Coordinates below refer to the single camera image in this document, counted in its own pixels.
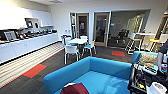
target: blue sofa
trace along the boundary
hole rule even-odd
[[[48,94],[59,94],[68,83],[83,83],[90,94],[129,94],[131,64],[86,57],[44,77]]]
[[[146,53],[146,54],[154,55],[154,56],[157,56],[157,54],[158,54],[158,53],[155,53],[155,52],[134,51],[133,56],[132,56],[132,61],[131,61],[133,64],[137,64],[138,63],[141,53]],[[154,63],[154,69],[158,70],[157,62]]]

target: countertop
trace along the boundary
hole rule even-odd
[[[48,34],[53,34],[53,33],[31,34],[31,35],[28,36],[28,37],[19,38],[19,39],[14,39],[14,40],[11,40],[11,41],[0,41],[0,44],[15,42],[15,41],[19,41],[19,40],[25,40],[25,39],[34,38],[34,37],[43,36],[43,35],[48,35]]]

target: kitchen cabinet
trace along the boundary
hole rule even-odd
[[[42,38],[43,38],[43,36],[34,37],[36,49],[39,49],[39,48],[43,47]]]
[[[5,62],[16,57],[11,43],[0,44],[0,62]]]
[[[53,33],[53,40],[54,42],[58,41],[58,33]]]
[[[22,18],[33,18],[32,11],[30,9],[17,7],[17,11]]]
[[[31,10],[32,13],[32,17],[35,19],[40,19],[41,16],[41,11],[37,11],[37,10]]]
[[[13,47],[15,53],[16,53],[16,57],[24,55],[24,54],[26,54],[28,52],[26,44],[25,44],[24,41],[25,40],[11,42],[12,43],[12,47]]]
[[[0,59],[0,64],[2,63],[1,59]]]
[[[58,33],[0,44],[0,63],[58,41]]]
[[[15,13],[16,8],[6,8],[0,7],[1,16],[0,16],[0,29],[17,29],[18,25],[16,23],[17,14]]]
[[[40,11],[40,14],[40,27],[53,26],[51,13]]]
[[[25,39],[24,42],[25,42],[25,46],[27,48],[27,53],[34,51],[36,49],[36,44],[35,44],[34,38]]]
[[[43,47],[49,45],[49,39],[48,38],[49,38],[48,35],[43,35],[43,38],[42,38]]]

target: white chair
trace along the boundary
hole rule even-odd
[[[84,46],[83,52],[82,52],[82,56],[83,56],[83,54],[84,54],[84,50],[85,50],[85,49],[89,49],[89,50],[90,50],[90,55],[92,56],[92,48],[94,48],[94,51],[95,51],[95,54],[96,54],[96,49],[95,49],[94,42],[95,42],[95,41],[92,41],[91,44],[88,44],[88,45]]]
[[[71,45],[66,45],[65,46],[65,64],[66,64],[66,55],[68,54],[76,54],[77,55],[77,61],[78,61],[78,56],[80,58],[80,53],[79,50],[77,49],[77,46],[71,46]]]
[[[161,34],[160,39],[150,39],[150,42],[153,42],[150,52],[152,52],[153,48],[156,45],[155,52],[158,50],[158,44],[164,44],[168,39],[168,34]]]
[[[88,40],[87,36],[80,36],[81,39],[86,39],[86,41]]]
[[[65,44],[64,45],[71,45],[71,46],[75,46],[76,44],[75,43],[69,43],[68,41],[71,40],[71,37],[66,37],[65,38]]]
[[[81,39],[87,39],[87,36],[80,36]]]
[[[141,50],[142,39],[136,39],[135,35],[136,35],[136,33],[131,33],[130,41],[128,42],[128,44],[127,44],[127,46],[125,48],[125,50],[128,49],[128,54],[133,54],[133,53],[130,53],[130,51],[134,51],[135,50],[135,48],[136,48],[136,45],[134,44],[135,42],[139,42],[139,45],[138,45],[137,48],[139,49],[139,51]]]

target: door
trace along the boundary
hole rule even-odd
[[[106,46],[109,13],[95,13],[94,40],[96,46]]]
[[[88,36],[89,13],[77,13],[77,37]]]

